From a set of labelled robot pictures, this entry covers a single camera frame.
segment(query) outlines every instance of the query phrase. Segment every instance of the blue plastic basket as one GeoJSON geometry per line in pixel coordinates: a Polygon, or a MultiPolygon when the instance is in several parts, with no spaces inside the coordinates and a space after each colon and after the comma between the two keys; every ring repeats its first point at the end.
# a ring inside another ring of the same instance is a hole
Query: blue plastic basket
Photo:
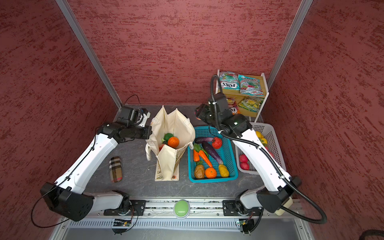
{"type": "MultiPolygon", "coordinates": [[[[188,171],[189,171],[189,179],[191,182],[226,182],[235,180],[238,177],[237,167],[235,156],[233,155],[233,150],[231,146],[231,142],[228,138],[224,138],[217,132],[216,128],[210,127],[210,131],[208,130],[208,126],[195,127],[196,137],[219,137],[223,141],[223,146],[219,149],[215,149],[219,154],[220,158],[223,160],[224,165],[227,167],[229,171],[229,177],[221,177],[220,172],[218,170],[218,163],[215,159],[209,156],[209,160],[212,163],[213,168],[217,171],[217,177],[214,179],[196,179],[195,178],[195,167],[196,163],[193,161],[193,150],[188,148],[188,171]]],[[[208,168],[208,165],[203,163],[204,169],[208,168]]]]}

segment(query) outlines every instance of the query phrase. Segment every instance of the snack bag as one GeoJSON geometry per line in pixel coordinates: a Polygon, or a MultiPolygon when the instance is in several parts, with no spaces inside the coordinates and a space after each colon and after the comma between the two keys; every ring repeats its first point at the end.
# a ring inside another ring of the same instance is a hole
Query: snack bag
{"type": "Polygon", "coordinates": [[[260,86],[260,80],[256,78],[247,77],[244,75],[239,75],[238,79],[240,81],[240,93],[253,95],[253,96],[263,96],[262,87],[260,86]]]}
{"type": "Polygon", "coordinates": [[[256,97],[245,97],[239,103],[239,106],[245,108],[251,112],[257,113],[264,101],[264,98],[256,98],[256,97]]]}
{"type": "Polygon", "coordinates": [[[234,98],[227,98],[228,106],[232,110],[232,114],[238,114],[239,107],[237,106],[236,100],[234,98]]]}
{"type": "Polygon", "coordinates": [[[220,72],[219,79],[222,88],[239,90],[239,74],[233,72],[220,72]]]}

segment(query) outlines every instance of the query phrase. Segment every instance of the eggplant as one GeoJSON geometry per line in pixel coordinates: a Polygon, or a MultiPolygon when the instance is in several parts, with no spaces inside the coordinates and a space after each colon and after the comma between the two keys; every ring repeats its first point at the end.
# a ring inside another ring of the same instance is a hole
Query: eggplant
{"type": "Polygon", "coordinates": [[[201,143],[201,146],[204,148],[204,150],[207,151],[207,153],[209,155],[211,155],[215,160],[216,162],[220,165],[220,164],[224,164],[223,163],[223,160],[221,160],[220,156],[218,155],[218,153],[216,152],[216,150],[207,142],[203,142],[201,143]]]}
{"type": "Polygon", "coordinates": [[[195,143],[212,142],[213,140],[213,137],[197,137],[195,138],[195,143]]]}

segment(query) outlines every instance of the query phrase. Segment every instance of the carrot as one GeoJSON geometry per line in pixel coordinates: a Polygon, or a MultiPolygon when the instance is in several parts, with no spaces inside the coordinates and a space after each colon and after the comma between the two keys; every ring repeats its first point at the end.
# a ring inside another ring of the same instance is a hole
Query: carrot
{"type": "Polygon", "coordinates": [[[206,155],[202,150],[200,150],[200,152],[199,152],[199,156],[201,156],[201,158],[204,160],[204,162],[207,163],[207,165],[208,165],[209,167],[213,167],[213,166],[212,166],[212,163],[209,161],[209,158],[207,158],[207,155],[206,155]]]}
{"type": "Polygon", "coordinates": [[[196,150],[193,150],[193,161],[200,162],[199,153],[196,150]]]}

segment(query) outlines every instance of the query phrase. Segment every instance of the green button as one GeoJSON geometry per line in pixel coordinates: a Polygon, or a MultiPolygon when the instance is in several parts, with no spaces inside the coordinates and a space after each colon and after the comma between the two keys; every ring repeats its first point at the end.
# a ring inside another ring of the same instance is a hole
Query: green button
{"type": "Polygon", "coordinates": [[[175,214],[179,217],[184,217],[189,210],[189,204],[185,200],[179,200],[175,204],[175,214]]]}

